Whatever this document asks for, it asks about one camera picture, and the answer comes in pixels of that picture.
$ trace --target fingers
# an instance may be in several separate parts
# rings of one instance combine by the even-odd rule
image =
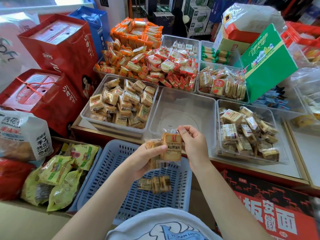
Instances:
[[[183,126],[186,131],[188,131],[190,133],[190,135],[193,137],[193,138],[196,138],[198,135],[200,135],[200,131],[198,131],[196,128],[194,128],[192,125],[184,125]]]
[[[192,139],[192,136],[190,136],[188,131],[182,125],[180,125],[178,127],[178,131],[179,131],[179,133],[185,143],[187,143],[188,141],[190,141]]]
[[[161,146],[157,146],[155,148],[146,149],[144,151],[143,157],[145,159],[150,159],[152,157],[158,156],[158,155],[166,152],[167,148],[168,148],[167,145],[161,145]]]

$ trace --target blue plastic basket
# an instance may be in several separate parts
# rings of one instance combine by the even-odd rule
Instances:
[[[94,195],[110,174],[138,147],[139,145],[121,140],[112,140],[107,143],[79,196],[78,210]],[[192,171],[188,160],[182,157],[181,166],[170,163],[167,169],[149,172],[144,177],[151,178],[159,175],[170,176],[172,191],[153,194],[150,191],[138,190],[138,182],[135,181],[113,221],[114,225],[119,225],[141,212],[160,207],[172,207],[188,211],[192,179]]]

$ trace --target yellow-green snack bag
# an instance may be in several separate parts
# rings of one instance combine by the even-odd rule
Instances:
[[[39,170],[38,168],[32,171],[26,180],[24,181],[21,198],[34,205],[38,206],[39,204],[43,204],[49,200],[50,192],[53,188],[52,185],[43,184],[36,181],[36,177],[38,176]]]
[[[94,156],[99,150],[98,146],[84,144],[84,145],[72,145],[71,147],[71,157],[75,158],[74,163],[82,168],[83,170],[89,171]]]
[[[71,164],[74,160],[75,159],[70,156],[54,156],[42,166],[36,180],[44,184],[60,185],[67,173],[72,169]]]
[[[49,196],[47,212],[63,209],[72,203],[82,172],[81,168],[71,171],[66,175],[61,185],[54,186]]]

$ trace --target t-shirt print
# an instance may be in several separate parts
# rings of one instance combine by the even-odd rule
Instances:
[[[135,240],[209,240],[198,229],[181,221],[156,224]]]

